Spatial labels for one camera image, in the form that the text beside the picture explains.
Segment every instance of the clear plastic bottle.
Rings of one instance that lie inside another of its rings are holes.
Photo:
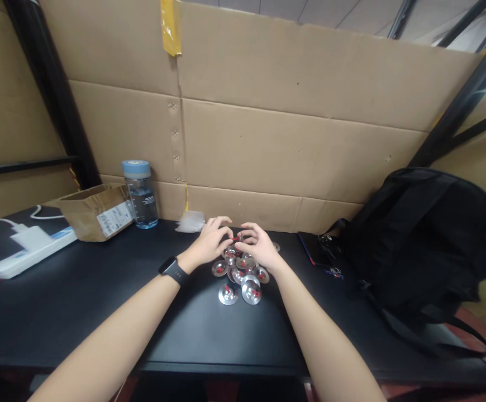
[[[132,213],[137,227],[153,228],[159,220],[150,164],[142,160],[127,160],[122,162],[122,168],[133,203]]]

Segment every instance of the black table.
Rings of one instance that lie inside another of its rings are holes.
[[[50,233],[66,226],[60,220],[35,223],[28,212],[13,214],[10,219],[39,224]],[[131,226],[105,243],[76,241],[1,283],[0,366],[56,367],[151,280],[168,256],[183,251],[197,236],[175,232],[174,228],[174,222],[160,221],[150,230]],[[17,251],[7,239],[9,234],[10,229],[0,225],[0,258]],[[270,232],[270,236],[378,380],[486,386],[486,364],[482,360],[436,360],[412,349],[395,338],[365,299],[347,289],[347,281],[313,267],[297,235]],[[339,267],[346,279],[352,275],[345,264],[340,262]],[[274,279],[263,285],[258,305],[238,300],[233,306],[225,306],[218,300],[218,290],[228,279],[214,277],[210,268],[208,264],[197,269],[179,292],[137,369],[308,376]],[[444,326],[428,326],[426,332],[461,344]]]

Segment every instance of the white power strip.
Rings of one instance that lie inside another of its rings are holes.
[[[0,279],[10,279],[77,240],[71,226],[51,236],[53,241],[36,251],[22,250],[0,261]]]

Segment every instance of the pile of metal parts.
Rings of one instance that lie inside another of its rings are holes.
[[[273,243],[275,249],[280,251],[280,246]],[[222,304],[233,305],[241,296],[251,305],[258,304],[261,300],[261,286],[269,282],[269,273],[260,266],[254,258],[246,252],[237,250],[234,246],[226,248],[222,252],[222,260],[215,261],[211,267],[211,273],[216,277],[227,276],[229,282],[219,289],[219,300]]]

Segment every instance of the black backpack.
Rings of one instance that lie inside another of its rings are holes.
[[[486,340],[454,317],[478,302],[486,278],[486,193],[450,174],[424,167],[391,173],[340,236],[342,251],[365,294],[389,326],[414,346],[439,357],[480,357],[434,344],[414,328],[449,323]]]

